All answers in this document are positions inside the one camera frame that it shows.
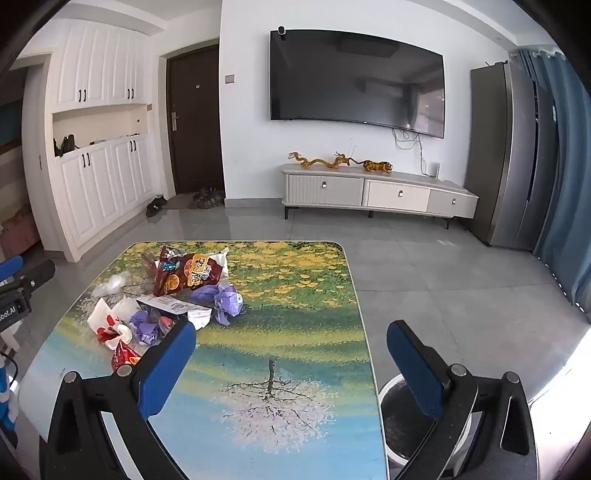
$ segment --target drawer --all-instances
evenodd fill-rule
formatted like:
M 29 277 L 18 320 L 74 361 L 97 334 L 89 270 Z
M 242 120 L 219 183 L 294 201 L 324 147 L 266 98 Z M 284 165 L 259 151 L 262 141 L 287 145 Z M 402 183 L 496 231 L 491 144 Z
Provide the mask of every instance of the drawer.
M 429 188 L 385 181 L 368 181 L 368 184 L 368 207 L 427 211 Z
M 427 211 L 449 217 L 473 218 L 477 201 L 477 198 L 461 193 L 431 190 Z
M 360 206 L 363 179 L 289 175 L 288 202 L 304 205 Z

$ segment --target television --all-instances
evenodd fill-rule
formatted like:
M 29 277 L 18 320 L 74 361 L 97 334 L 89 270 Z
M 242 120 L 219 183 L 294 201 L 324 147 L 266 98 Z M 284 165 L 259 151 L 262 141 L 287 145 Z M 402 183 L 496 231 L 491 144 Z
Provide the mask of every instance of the television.
M 443 57 L 387 38 L 271 31 L 271 120 L 340 120 L 443 138 Z

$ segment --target tv stand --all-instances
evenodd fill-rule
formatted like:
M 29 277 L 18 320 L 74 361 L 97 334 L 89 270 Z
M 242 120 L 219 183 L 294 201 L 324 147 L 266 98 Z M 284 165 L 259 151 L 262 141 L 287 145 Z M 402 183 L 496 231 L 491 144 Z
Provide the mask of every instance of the tv stand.
M 281 167 L 285 176 L 285 219 L 299 207 L 367 210 L 429 215 L 449 220 L 473 218 L 478 197 L 447 180 L 395 172 L 367 172 L 360 167 L 328 170 L 314 165 Z

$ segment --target ceiling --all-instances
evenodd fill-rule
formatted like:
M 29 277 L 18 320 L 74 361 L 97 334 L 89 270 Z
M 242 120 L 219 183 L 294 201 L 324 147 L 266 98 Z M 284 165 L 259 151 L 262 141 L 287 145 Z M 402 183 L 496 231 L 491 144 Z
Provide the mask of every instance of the ceiling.
M 163 20 L 172 20 L 188 13 L 212 5 L 219 5 L 222 0 L 118 0 L 122 4 L 139 8 Z

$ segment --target floor tile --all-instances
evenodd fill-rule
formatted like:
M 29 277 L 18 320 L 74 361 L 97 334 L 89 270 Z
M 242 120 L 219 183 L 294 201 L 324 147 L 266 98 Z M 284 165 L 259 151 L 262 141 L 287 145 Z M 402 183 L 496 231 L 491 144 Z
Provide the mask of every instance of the floor tile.
M 435 348 L 446 362 L 463 361 L 428 291 L 359 291 L 357 295 L 378 388 L 400 373 L 386 345 L 386 331 L 394 320 L 405 320 L 420 340 Z
M 472 374 L 515 371 L 528 398 L 558 373 L 589 328 L 551 284 L 432 295 Z

